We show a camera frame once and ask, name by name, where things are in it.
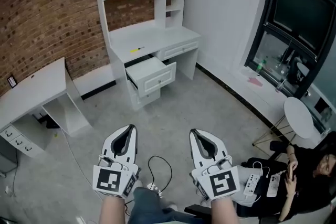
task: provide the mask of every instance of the remote control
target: remote control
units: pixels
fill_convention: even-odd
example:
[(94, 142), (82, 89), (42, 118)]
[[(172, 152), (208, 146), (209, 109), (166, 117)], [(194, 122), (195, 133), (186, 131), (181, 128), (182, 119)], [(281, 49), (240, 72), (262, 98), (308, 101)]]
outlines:
[(244, 189), (244, 195), (246, 196), (252, 196), (257, 184), (259, 182), (259, 175), (254, 175), (254, 174), (250, 174), (250, 177), (248, 178), (248, 181), (246, 183), (245, 189)]
[(268, 185), (267, 197), (276, 197), (278, 193), (281, 176), (278, 174), (272, 175)]

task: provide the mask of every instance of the concrete floor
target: concrete floor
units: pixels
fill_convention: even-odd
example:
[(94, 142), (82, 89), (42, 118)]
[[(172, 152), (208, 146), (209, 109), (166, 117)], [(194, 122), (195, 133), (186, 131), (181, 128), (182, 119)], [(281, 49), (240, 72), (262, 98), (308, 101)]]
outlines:
[[(122, 91), (112, 87), (85, 104), (94, 130), (77, 138), (68, 137), (85, 176), (91, 182), (93, 165), (98, 163), (103, 141), (116, 129), (134, 124), (139, 132), (136, 163), (140, 179), (151, 182), (147, 161), (152, 155), (164, 157), (172, 166), (173, 179), (164, 192), (180, 211), (201, 198), (195, 193), (189, 173), (193, 169), (188, 133), (191, 128), (207, 130), (223, 139), (234, 164), (250, 157), (266, 155), (251, 143), (267, 130), (266, 126), (232, 95), (198, 69), (193, 81), (178, 73), (176, 81), (161, 91), (161, 98), (134, 112), (123, 103)], [(0, 178), (0, 215), (21, 223), (98, 223), (101, 200), (80, 172), (65, 137), (52, 132), (52, 140), (39, 158), (19, 157), (15, 179), (16, 198), (7, 197), (5, 186), (12, 185), (14, 172)], [(169, 167), (153, 159), (155, 184), (164, 187)], [(299, 215), (288, 223), (323, 223), (329, 209)], [(256, 218), (242, 223), (258, 223)]]

